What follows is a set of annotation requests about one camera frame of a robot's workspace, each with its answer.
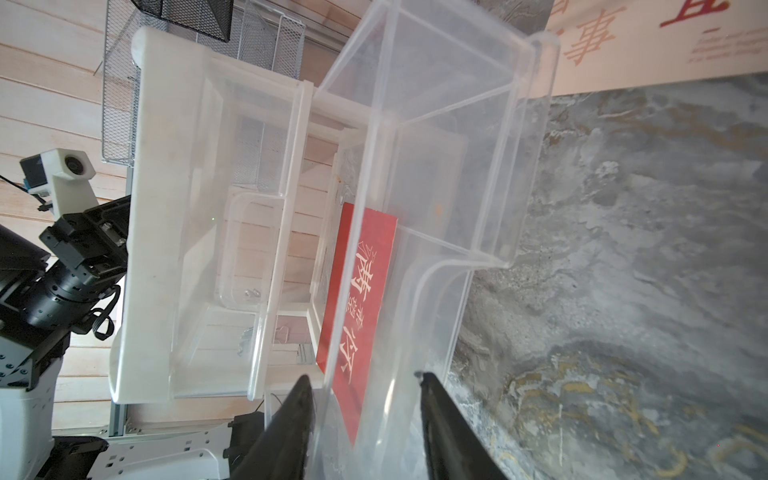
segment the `black cable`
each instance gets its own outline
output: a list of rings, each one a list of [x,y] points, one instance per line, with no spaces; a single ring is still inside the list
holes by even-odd
[[[1,178],[1,179],[3,179],[3,180],[5,180],[5,181],[6,181],[6,182],[8,182],[9,184],[13,185],[14,187],[18,188],[19,190],[21,190],[21,191],[22,191],[22,192],[24,192],[25,194],[29,194],[29,190],[27,190],[26,188],[22,187],[21,185],[19,185],[19,184],[15,183],[15,182],[12,182],[12,181],[10,181],[9,179],[7,179],[7,178],[3,177],[2,175],[0,175],[0,178]],[[46,201],[45,201],[45,200],[43,200],[42,198],[40,198],[40,195],[37,195],[37,194],[30,194],[30,195],[32,195],[34,198],[37,198],[37,199],[38,199],[38,201],[39,201],[41,204],[43,204],[43,205],[45,205],[45,204],[46,204]]]

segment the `transparent plastic bin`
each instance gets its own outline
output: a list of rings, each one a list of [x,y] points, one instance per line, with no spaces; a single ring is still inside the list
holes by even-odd
[[[118,403],[262,395],[313,86],[156,29],[141,69]],[[240,249],[243,222],[260,250]]]
[[[525,38],[466,0],[379,0],[320,85],[315,99],[346,99],[359,124],[339,142],[310,316],[342,204],[355,204],[342,285],[363,207],[398,226],[354,446],[332,388],[347,289],[336,303],[309,478],[426,478],[414,372],[445,379],[473,272],[514,259],[557,56],[553,35]]]
[[[115,401],[255,399],[308,373],[318,390],[307,478],[425,478],[414,372],[445,379],[473,272],[514,259],[557,38],[526,38],[466,0],[375,0],[313,92],[161,32],[140,34],[138,190],[112,352]],[[313,125],[338,151],[310,301],[281,306]],[[354,445],[332,389],[348,290],[337,299],[325,375],[317,365],[267,367],[278,313],[306,316],[317,347],[344,202],[355,209],[342,285],[364,207],[398,218]],[[237,238],[256,217],[263,247],[243,252]],[[243,283],[239,269],[260,273]]]

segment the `wire mesh basket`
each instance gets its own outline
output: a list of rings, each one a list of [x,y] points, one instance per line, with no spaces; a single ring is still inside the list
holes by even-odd
[[[131,0],[108,0],[101,106],[101,155],[105,162],[127,166],[134,163],[141,76],[131,56],[131,39],[144,25],[206,45],[228,57],[299,77],[304,24],[282,15],[277,26],[271,25],[259,15],[251,0],[245,1],[244,8],[233,10],[229,42],[141,12]]]
[[[229,41],[234,0],[131,0],[136,8],[160,20]]]

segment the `red placard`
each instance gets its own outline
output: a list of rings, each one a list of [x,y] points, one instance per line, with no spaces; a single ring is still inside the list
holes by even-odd
[[[353,204],[344,204],[339,222],[339,236],[328,288],[328,302],[323,317],[323,329],[317,346],[317,365],[326,371],[328,346],[333,330],[333,314],[341,291],[341,273],[344,255],[349,242],[349,228],[352,224]],[[333,391],[339,400],[342,417],[349,440],[355,445],[357,428],[360,424],[362,401],[366,397],[368,373],[371,368],[373,337],[379,321],[379,311],[384,297],[392,245],[395,243],[397,217],[366,208],[362,216],[362,229],[357,244],[355,266],[349,288],[349,300],[344,316],[344,330],[336,373],[333,377]]]

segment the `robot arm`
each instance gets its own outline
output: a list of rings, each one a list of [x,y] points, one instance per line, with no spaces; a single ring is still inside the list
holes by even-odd
[[[3,478],[34,478],[51,453],[53,394],[70,335],[114,332],[109,313],[127,267],[131,206],[130,197],[98,204],[85,152],[55,149],[20,163],[27,192],[50,197],[55,222],[40,240],[58,260],[47,268],[51,253],[0,226]],[[109,296],[107,308],[95,308]]]

